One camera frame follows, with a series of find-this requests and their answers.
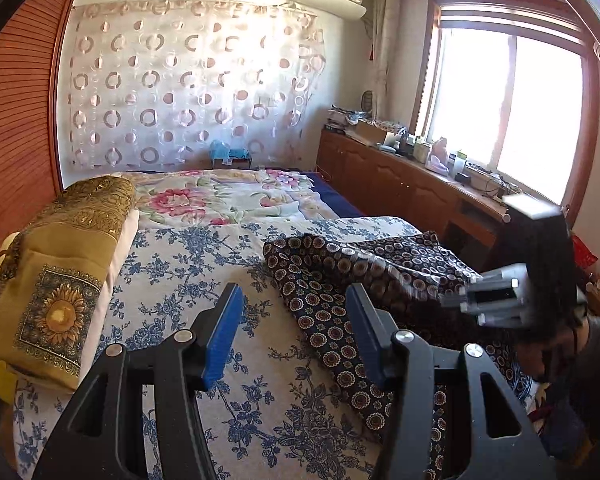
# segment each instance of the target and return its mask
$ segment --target metal bolt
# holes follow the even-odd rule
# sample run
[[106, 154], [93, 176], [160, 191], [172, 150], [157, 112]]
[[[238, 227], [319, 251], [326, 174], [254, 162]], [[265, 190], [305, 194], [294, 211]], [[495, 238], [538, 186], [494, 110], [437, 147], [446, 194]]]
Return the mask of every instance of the metal bolt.
[[400, 343], [410, 343], [413, 341], [413, 337], [413, 332], [410, 332], [409, 330], [398, 330], [398, 332], [395, 333], [395, 340]]
[[471, 343], [466, 346], [466, 352], [471, 357], [480, 357], [484, 353], [484, 350], [482, 350], [482, 347], [480, 345], [477, 345], [476, 343]]
[[191, 341], [193, 339], [193, 334], [191, 333], [191, 330], [178, 330], [173, 338], [178, 343], [186, 343], [187, 341]]
[[107, 349], [104, 351], [109, 357], [115, 357], [117, 355], [122, 354], [122, 345], [118, 343], [113, 343], [113, 345], [107, 346]]

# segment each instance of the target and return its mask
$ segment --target black patterned cloth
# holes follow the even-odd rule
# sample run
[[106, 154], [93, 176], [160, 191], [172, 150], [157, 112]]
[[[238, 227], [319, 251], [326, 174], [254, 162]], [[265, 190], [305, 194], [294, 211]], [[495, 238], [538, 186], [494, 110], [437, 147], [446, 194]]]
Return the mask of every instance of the black patterned cloth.
[[[506, 342], [493, 339], [500, 335], [478, 333], [462, 315], [440, 307], [440, 295], [457, 292], [477, 274], [441, 247], [435, 233], [354, 244], [306, 234], [268, 242], [263, 254], [285, 305], [333, 373], [343, 400], [380, 436], [394, 394], [366, 378], [346, 311], [345, 291], [351, 283], [362, 283], [376, 308], [389, 311], [398, 326], [432, 345], [461, 350], [469, 342], [480, 343], [518, 398], [528, 395], [531, 380], [520, 371]], [[442, 478], [446, 393], [444, 386], [436, 386], [426, 471], [431, 480]]]

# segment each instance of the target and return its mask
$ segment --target blue floral bed sheet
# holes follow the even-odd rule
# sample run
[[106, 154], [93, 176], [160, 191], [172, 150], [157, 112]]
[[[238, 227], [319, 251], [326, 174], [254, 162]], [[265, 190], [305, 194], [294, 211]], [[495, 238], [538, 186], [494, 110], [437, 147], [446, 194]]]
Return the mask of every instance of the blue floral bed sheet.
[[[244, 314], [224, 377], [198, 394], [219, 480], [367, 479], [376, 462], [379, 444], [340, 402], [266, 272], [264, 242], [304, 233], [359, 242], [418, 231], [389, 217], [141, 230], [114, 288], [96, 358], [113, 342], [130, 350], [158, 344], [213, 307], [227, 282], [242, 287]], [[19, 381], [13, 429], [24, 479], [69, 398]], [[152, 388], [143, 411], [148, 474], [159, 479]]]

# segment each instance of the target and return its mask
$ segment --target wooden louvered door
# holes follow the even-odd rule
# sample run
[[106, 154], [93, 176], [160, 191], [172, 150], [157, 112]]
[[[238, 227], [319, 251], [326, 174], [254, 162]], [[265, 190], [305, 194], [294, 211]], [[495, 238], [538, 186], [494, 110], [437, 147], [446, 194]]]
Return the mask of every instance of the wooden louvered door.
[[0, 32], [0, 245], [61, 189], [56, 81], [73, 0], [26, 0]]

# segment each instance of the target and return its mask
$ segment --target wall covering with circles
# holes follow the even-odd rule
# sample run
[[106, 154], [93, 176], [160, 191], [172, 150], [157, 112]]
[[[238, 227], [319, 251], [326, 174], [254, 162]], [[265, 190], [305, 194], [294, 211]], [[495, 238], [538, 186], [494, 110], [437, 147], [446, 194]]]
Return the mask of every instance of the wall covering with circles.
[[315, 15], [217, 0], [77, 7], [67, 41], [74, 167], [177, 171], [213, 140], [254, 164], [296, 166], [306, 104], [325, 67]]

